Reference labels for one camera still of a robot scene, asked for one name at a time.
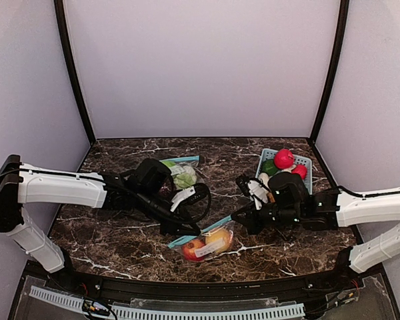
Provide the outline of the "small red fruit toy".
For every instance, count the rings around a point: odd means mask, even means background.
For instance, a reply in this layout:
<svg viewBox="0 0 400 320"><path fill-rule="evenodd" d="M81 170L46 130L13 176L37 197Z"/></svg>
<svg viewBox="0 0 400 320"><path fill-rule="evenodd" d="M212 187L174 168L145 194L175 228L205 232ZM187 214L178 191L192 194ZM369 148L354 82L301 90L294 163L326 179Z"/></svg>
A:
<svg viewBox="0 0 400 320"><path fill-rule="evenodd" d="M292 174L298 174L304 180L308 174L308 169L304 165L296 165L291 171Z"/></svg>

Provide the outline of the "right black frame post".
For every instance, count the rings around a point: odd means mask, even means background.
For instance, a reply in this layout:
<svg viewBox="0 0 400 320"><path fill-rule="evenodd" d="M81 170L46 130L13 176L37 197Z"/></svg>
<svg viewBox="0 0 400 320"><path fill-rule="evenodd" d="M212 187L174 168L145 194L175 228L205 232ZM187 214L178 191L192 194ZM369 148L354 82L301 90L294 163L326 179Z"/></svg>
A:
<svg viewBox="0 0 400 320"><path fill-rule="evenodd" d="M329 100L331 97L335 77L337 74L337 69L339 66L339 60L341 56L341 51L343 47L343 41L345 37L345 29L347 25L347 18L349 15L349 4L350 0L340 0L339 2L339 11L337 17L337 24L335 30L335 37L333 42L333 48L329 60L329 67L327 71L327 76L325 78L323 92L321 94L321 99L319 102L317 114L315 117L315 121L313 124L313 128L311 130L311 134L309 136L310 142L312 144L316 144L317 139L319 137L319 133L325 118L325 114L327 111L327 107L329 104Z"/></svg>

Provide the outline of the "clear zip bag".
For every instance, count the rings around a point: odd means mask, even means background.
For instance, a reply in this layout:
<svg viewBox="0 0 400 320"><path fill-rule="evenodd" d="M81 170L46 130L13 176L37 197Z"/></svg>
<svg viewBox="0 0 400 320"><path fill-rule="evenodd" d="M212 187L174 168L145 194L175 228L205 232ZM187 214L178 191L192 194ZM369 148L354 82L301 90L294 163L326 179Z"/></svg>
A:
<svg viewBox="0 0 400 320"><path fill-rule="evenodd" d="M232 248L235 222L230 216L201 231L198 236L184 235L167 247L179 253L186 261L202 262Z"/></svg>
<svg viewBox="0 0 400 320"><path fill-rule="evenodd" d="M195 168L198 166L200 156L177 157L162 159L161 162L171 171L171 178L167 179L159 194L169 198L177 191L190 188L200 181Z"/></svg>

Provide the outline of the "white cauliflower toy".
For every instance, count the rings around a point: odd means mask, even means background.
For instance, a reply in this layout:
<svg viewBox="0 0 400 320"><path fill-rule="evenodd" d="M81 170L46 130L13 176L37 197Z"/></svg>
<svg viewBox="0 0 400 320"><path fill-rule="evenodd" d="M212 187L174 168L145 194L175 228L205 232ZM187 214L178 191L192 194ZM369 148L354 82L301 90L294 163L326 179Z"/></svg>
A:
<svg viewBox="0 0 400 320"><path fill-rule="evenodd" d="M197 174L194 168L189 165L176 165L171 168L171 173L174 185L178 190L190 188L197 182Z"/></svg>

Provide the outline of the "dark green avocado toy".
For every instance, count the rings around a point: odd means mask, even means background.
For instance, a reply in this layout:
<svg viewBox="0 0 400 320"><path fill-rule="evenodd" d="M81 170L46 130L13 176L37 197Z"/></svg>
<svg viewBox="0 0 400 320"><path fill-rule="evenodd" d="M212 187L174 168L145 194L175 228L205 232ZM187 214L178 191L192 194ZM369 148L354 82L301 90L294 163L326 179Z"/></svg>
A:
<svg viewBox="0 0 400 320"><path fill-rule="evenodd" d="M260 173L266 173L269 177L279 172L279 168L275 165L274 160L267 159L261 164Z"/></svg>

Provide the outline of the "pink red apple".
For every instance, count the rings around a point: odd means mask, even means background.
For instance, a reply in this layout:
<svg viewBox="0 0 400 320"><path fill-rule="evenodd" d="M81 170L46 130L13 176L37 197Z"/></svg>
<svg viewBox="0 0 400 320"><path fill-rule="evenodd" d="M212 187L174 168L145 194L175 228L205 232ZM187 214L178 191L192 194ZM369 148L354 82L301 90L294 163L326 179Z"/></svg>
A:
<svg viewBox="0 0 400 320"><path fill-rule="evenodd" d="M273 161L278 169L283 170L294 165L295 157L290 150L281 149L275 154Z"/></svg>

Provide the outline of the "dark red pomegranate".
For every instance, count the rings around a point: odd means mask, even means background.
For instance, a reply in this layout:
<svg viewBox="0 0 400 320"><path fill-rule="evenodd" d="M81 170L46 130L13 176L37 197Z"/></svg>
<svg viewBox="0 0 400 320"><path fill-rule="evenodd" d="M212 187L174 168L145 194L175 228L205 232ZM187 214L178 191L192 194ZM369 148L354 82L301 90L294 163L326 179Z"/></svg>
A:
<svg viewBox="0 0 400 320"><path fill-rule="evenodd" d="M175 192L175 185L171 180L166 180L159 190L159 195L164 199L169 199Z"/></svg>

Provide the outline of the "white mushroom toy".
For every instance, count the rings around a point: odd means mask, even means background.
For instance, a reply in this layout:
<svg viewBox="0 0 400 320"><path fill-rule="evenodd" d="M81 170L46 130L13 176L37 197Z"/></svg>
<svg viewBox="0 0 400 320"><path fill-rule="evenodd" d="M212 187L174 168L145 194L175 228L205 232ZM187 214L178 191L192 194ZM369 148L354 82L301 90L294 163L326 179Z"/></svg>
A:
<svg viewBox="0 0 400 320"><path fill-rule="evenodd" d="M288 172L288 173L291 173L293 169L294 169L294 168L290 167L290 168L282 169L280 172Z"/></svg>

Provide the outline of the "white green cabbage toy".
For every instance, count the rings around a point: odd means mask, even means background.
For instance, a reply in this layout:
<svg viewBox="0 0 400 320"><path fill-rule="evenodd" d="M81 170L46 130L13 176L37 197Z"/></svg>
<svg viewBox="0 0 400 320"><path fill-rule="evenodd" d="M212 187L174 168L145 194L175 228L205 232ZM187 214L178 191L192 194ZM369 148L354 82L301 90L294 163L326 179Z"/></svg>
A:
<svg viewBox="0 0 400 320"><path fill-rule="evenodd" d="M269 176L266 173L260 173L258 175L258 180L260 180L260 182L262 182L264 185L266 185L266 184L268 184Z"/></svg>

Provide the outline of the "black frame post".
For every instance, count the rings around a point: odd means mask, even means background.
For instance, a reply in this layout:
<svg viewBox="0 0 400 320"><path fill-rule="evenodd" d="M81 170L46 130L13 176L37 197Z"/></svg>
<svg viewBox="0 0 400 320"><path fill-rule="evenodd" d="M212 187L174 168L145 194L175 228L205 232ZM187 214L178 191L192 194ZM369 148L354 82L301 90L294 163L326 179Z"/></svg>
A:
<svg viewBox="0 0 400 320"><path fill-rule="evenodd" d="M339 60L341 56L341 51L343 47L343 41L345 37L345 29L347 25L347 18L349 15L349 4L350 0L340 0L339 2L339 11L337 17L337 24L335 30L335 37L333 42L333 48L329 60L329 67L327 71L327 76L325 78L323 92L321 94L321 99L319 102L317 114L315 117L315 121L313 124L313 128L311 130L311 134L309 136L310 142L312 144L316 144L317 139L319 137L319 133L325 118L325 114L327 111L327 107L329 104L329 100L331 97L335 77L337 74L337 69L339 66Z"/></svg>
<svg viewBox="0 0 400 320"><path fill-rule="evenodd" d="M79 81L79 77L77 74L77 68L72 52L69 29L67 25L67 19L65 14L65 6L63 0L54 0L53 1L54 10L55 10L55 18L57 22L57 28L59 32L59 38L61 42L61 48L65 60L65 66L67 69L67 74L69 77L71 89L73 92L73 96L76 102L78 114L80 116L84 132L89 141L90 145L93 145L96 142L96 136L94 134L93 126L91 120L89 118L89 113L87 110L87 106L85 104L85 100L83 97L83 93L81 90L81 84Z"/></svg>

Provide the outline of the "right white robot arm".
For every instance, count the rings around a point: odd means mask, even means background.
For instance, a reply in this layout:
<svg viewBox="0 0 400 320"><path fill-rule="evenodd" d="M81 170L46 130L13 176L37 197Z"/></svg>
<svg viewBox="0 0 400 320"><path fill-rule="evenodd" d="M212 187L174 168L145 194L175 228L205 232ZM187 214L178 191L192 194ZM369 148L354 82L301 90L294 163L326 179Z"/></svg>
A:
<svg viewBox="0 0 400 320"><path fill-rule="evenodd" d="M301 226L310 231L336 230L364 223L396 222L392 229L338 253L335 270L363 273L400 254L400 187L356 193L343 186L310 194L298 174L278 173L262 183L240 175L236 184L251 199L231 214L250 235L264 228Z"/></svg>

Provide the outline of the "red round fruit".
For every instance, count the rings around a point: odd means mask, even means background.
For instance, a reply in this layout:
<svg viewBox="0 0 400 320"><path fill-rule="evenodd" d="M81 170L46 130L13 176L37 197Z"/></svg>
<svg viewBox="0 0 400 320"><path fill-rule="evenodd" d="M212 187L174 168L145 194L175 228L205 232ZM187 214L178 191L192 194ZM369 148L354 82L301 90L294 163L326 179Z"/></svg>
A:
<svg viewBox="0 0 400 320"><path fill-rule="evenodd" d="M200 239L193 239L188 243L185 243L182 246L182 254L184 258L188 261L202 261L204 260L203 257L197 257L195 254L196 249L200 249L205 246L205 243L203 240Z"/></svg>

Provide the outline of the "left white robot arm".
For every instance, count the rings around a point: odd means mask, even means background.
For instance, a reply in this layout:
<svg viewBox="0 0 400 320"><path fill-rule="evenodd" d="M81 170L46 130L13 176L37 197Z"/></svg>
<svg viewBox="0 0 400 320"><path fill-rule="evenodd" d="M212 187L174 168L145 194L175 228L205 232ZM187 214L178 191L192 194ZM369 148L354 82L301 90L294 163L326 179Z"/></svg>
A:
<svg viewBox="0 0 400 320"><path fill-rule="evenodd" d="M48 273L70 271L71 259L30 218L27 203L81 205L109 211L137 210L159 222L164 235L200 234L187 208L211 200L204 183L178 190L171 170L145 159L124 173L73 173L46 170L10 155L0 169L0 233L6 234Z"/></svg>

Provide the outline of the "left black frame post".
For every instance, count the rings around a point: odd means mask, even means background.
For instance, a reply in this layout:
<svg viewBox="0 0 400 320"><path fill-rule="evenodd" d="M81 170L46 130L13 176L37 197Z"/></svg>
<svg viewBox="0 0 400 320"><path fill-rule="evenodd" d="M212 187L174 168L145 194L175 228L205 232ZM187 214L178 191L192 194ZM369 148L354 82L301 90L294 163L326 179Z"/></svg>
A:
<svg viewBox="0 0 400 320"><path fill-rule="evenodd" d="M94 134L93 126L91 120L89 118L89 113L87 110L87 106L85 104L85 100L83 97L83 93L81 90L81 84L79 81L79 77L77 74L77 68L72 52L69 29L67 25L67 19L65 14L65 6L63 0L54 0L53 1L54 10L55 10L55 18L57 22L57 28L59 32L59 38L61 42L61 48L65 60L65 66L67 69L67 74L69 77L71 89L73 92L73 96L76 102L78 114L80 116L84 132L89 141L90 145L93 145L96 142L96 136Z"/></svg>

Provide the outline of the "orange fruit toy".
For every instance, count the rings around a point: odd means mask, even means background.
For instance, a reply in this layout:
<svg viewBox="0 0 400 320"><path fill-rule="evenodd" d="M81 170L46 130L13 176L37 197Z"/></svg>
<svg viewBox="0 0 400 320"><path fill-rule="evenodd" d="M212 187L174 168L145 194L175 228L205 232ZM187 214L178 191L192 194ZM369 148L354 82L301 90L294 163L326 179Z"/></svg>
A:
<svg viewBox="0 0 400 320"><path fill-rule="evenodd" d="M226 228L220 228L215 231L211 231L205 238L205 243L207 245L211 245L213 252L216 254L228 250L232 242L233 232Z"/></svg>

